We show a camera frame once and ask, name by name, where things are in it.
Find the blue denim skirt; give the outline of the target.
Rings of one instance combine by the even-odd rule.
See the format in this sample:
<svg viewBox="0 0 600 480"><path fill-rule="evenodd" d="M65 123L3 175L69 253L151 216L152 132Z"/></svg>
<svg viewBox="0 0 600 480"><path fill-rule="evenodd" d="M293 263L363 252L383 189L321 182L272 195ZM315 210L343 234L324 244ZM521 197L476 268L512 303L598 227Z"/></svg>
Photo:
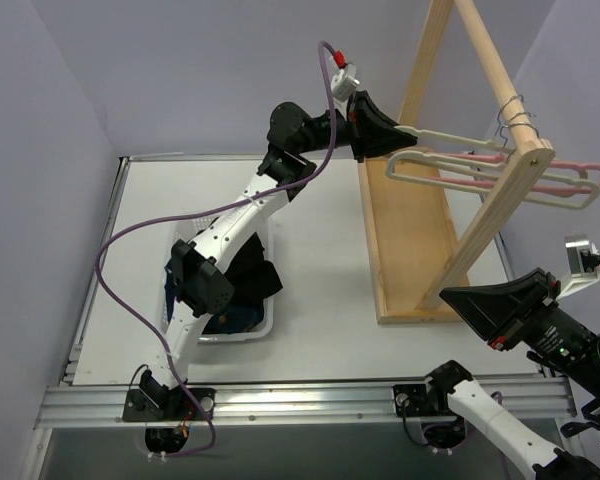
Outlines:
<svg viewBox="0 0 600 480"><path fill-rule="evenodd" d="M165 268L164 306L161 327L166 331L174 315L175 292L173 279L168 267ZM252 336L253 332L260 331L265 321L266 299L259 294L250 293L243 280L238 280L236 299L220 313L214 314L205 325L201 338L204 341L217 342L231 341L232 337L241 334Z"/></svg>

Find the aluminium rail table edge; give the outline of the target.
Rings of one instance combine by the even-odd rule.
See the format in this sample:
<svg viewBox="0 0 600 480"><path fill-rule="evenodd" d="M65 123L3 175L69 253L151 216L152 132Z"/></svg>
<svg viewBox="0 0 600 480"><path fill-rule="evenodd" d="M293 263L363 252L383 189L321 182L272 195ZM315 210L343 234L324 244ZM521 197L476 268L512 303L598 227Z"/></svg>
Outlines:
<svg viewBox="0 0 600 480"><path fill-rule="evenodd" d="M482 378L499 391L503 405L520 419L559 419L575 415L568 382L560 378ZM397 421L392 381L314 384L214 385L212 421L216 427L241 425L355 424ZM38 428L171 427L175 423L122 420L127 388L83 386L49 388Z"/></svg>

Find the cream white hanger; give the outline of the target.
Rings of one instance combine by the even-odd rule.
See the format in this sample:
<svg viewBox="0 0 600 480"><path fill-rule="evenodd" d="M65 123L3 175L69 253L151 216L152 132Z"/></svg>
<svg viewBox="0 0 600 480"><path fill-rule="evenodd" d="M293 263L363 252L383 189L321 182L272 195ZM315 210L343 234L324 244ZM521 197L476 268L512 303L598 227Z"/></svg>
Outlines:
<svg viewBox="0 0 600 480"><path fill-rule="evenodd" d="M404 150L388 159L385 175L392 180L485 196L491 193L507 165L502 154ZM523 200L565 210L583 210L599 196L599 163L554 160Z"/></svg>

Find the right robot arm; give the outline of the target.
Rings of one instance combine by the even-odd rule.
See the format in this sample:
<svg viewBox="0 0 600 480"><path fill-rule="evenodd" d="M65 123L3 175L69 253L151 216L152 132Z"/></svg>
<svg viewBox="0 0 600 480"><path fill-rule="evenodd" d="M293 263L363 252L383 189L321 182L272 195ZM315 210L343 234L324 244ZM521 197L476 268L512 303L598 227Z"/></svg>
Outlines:
<svg viewBox="0 0 600 480"><path fill-rule="evenodd" d="M592 394L580 422L561 425L563 438L600 431L600 334L559 308L560 299L596 283L600 251L585 236L565 240L569 274L561 280L541 269L489 286L447 287L441 298L492 349L529 346L527 357L544 370L543 381L564 387L574 381ZM409 440L435 453L451 452L480 432L527 479L600 479L600 467L536 435L455 360L418 383L393 387L394 414Z"/></svg>

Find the black garment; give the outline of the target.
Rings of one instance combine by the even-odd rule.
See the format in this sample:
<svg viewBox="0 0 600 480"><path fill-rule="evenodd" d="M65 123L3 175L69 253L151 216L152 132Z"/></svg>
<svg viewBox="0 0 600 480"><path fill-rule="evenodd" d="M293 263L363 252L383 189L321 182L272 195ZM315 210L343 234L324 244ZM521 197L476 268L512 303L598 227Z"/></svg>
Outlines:
<svg viewBox="0 0 600 480"><path fill-rule="evenodd" d="M225 272L234 287L231 303L257 307L283 289L274 264L265 259L265 248L254 233L239 249Z"/></svg>

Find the wooden clothes rack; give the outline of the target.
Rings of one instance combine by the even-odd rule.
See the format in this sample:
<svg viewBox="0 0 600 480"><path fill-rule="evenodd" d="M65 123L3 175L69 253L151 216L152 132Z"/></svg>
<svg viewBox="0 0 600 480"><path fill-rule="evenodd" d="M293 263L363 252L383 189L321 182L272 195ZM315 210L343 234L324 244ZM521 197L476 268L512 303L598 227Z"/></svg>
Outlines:
<svg viewBox="0 0 600 480"><path fill-rule="evenodd" d="M359 168L376 321L380 325L454 322L439 297L465 284L469 270L527 200L555 157L534 128L523 100L472 1L429 4L399 116L415 126L451 12L457 11L494 93L514 149L494 164L478 156L410 148L374 154Z"/></svg>

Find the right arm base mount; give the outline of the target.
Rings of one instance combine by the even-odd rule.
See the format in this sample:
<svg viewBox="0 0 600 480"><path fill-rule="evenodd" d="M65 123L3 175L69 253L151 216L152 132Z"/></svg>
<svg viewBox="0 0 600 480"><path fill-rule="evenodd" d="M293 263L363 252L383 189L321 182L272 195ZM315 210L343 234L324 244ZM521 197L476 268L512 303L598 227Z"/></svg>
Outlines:
<svg viewBox="0 0 600 480"><path fill-rule="evenodd" d="M400 419L409 442L433 452L451 452L468 437L464 420L441 410L424 384L401 383L392 386L395 415Z"/></svg>

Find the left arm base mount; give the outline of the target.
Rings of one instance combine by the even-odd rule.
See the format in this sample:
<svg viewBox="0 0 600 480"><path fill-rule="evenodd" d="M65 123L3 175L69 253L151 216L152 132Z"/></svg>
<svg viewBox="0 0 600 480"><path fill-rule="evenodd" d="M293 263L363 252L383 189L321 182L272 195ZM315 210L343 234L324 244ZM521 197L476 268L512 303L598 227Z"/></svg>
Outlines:
<svg viewBox="0 0 600 480"><path fill-rule="evenodd" d="M164 408L157 407L140 389L131 389L126 395L122 420L144 424L175 423L171 427L146 427L143 443L152 454L180 453L193 436L193 422L204 420L202 411L213 417L215 406L214 389L190 388L189 392L200 403L200 408L180 388L167 395Z"/></svg>

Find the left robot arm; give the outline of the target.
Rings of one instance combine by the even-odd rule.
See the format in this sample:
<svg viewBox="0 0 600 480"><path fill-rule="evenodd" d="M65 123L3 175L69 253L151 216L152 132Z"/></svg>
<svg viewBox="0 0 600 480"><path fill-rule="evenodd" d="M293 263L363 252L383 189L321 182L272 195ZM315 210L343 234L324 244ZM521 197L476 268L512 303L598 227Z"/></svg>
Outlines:
<svg viewBox="0 0 600 480"><path fill-rule="evenodd" d="M179 220L177 237L164 267L161 336L167 349L140 377L138 395L159 419L173 419L192 405L182 385L200 336L223 315L255 322L267 298L282 288L267 260L259 233L287 206L316 170L308 152L348 147L356 161L394 153L417 144L366 92L342 108L312 117L293 102L274 108L268 150L234 206L210 215L203 229Z"/></svg>

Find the white plastic basket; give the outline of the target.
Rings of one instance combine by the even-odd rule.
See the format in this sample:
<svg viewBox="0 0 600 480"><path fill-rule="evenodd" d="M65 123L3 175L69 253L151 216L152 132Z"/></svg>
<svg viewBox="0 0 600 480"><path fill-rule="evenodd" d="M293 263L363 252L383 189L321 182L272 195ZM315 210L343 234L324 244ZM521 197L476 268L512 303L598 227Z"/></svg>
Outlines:
<svg viewBox="0 0 600 480"><path fill-rule="evenodd" d="M265 248L265 259L269 260L273 263L274 260L274 239L273 239L273 231L272 231L272 222L271 221L267 221L264 225L258 227L256 229L256 232L261 241L262 244ZM220 337L217 337L217 342L215 342L212 338L211 341L204 341L201 336L199 338L199 341L201 343L229 343L229 342L243 342L243 341L251 341L251 340L256 340L259 338L262 338L264 336L266 336L272 326L273 326L273 322L274 322L274 315L273 315L273 310L274 310L274 296L270 298L266 299L266 304L265 304L265 321L262 324L262 329L260 331L256 331L252 333L252 336L248 336L247 334L241 334L241 335L236 335L235 337L232 337L231 341L223 341L220 342Z"/></svg>

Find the pink hanger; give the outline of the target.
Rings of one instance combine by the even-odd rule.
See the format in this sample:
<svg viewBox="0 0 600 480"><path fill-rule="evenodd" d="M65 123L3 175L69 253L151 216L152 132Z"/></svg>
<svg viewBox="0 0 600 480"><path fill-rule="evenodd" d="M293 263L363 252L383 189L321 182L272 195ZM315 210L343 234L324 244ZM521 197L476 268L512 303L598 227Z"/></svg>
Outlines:
<svg viewBox="0 0 600 480"><path fill-rule="evenodd" d="M473 179L450 180L450 183L463 187L475 187L483 190L492 189L499 175L508 165L507 157L503 154L476 155L452 153L426 153L426 158L442 164L448 164L448 171L453 171L469 177L469 170L483 171L483 174L472 174ZM531 191L561 198L574 195L589 195L594 191L600 192L600 164L577 163L571 161L553 160L538 183Z"/></svg>

